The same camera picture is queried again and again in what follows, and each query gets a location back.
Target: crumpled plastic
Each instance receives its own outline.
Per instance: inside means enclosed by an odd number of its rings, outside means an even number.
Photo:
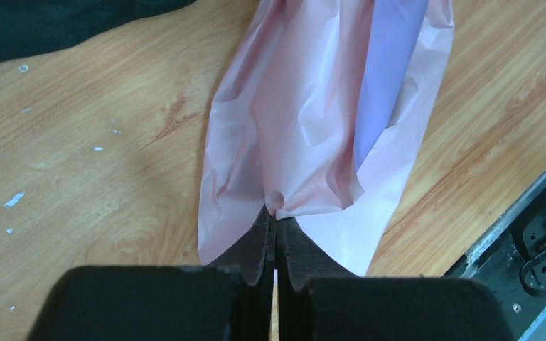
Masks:
[[[365,275],[453,37],[451,0],[261,0],[213,98],[200,260],[222,254],[266,205]]]

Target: wooden table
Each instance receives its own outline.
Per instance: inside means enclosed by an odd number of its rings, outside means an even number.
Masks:
[[[200,0],[0,64],[0,340],[23,338],[71,267],[198,263],[209,101],[256,5]],[[454,5],[451,62],[373,276],[442,275],[546,169],[546,1]]]

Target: pink plastic sheet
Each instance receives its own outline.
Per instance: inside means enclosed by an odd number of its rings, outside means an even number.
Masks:
[[[266,205],[365,275],[453,37],[451,0],[261,0],[210,111],[200,260],[222,254]]]

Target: dark fabric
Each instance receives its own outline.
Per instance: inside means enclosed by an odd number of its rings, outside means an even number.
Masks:
[[[307,290],[318,341],[514,340],[493,294],[475,281],[315,278]]]
[[[0,62],[77,45],[195,0],[0,0]]]

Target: black cable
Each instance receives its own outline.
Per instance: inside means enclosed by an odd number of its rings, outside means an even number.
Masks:
[[[546,289],[537,289],[533,288],[532,286],[529,286],[526,283],[526,274],[530,270],[532,270],[533,267],[541,263],[542,261],[546,260],[546,249],[543,250],[540,254],[533,257],[531,260],[525,262],[522,267],[520,268],[520,283],[522,284],[522,287],[524,288],[524,291],[528,293],[529,295],[536,296],[536,297],[542,297],[546,296]]]

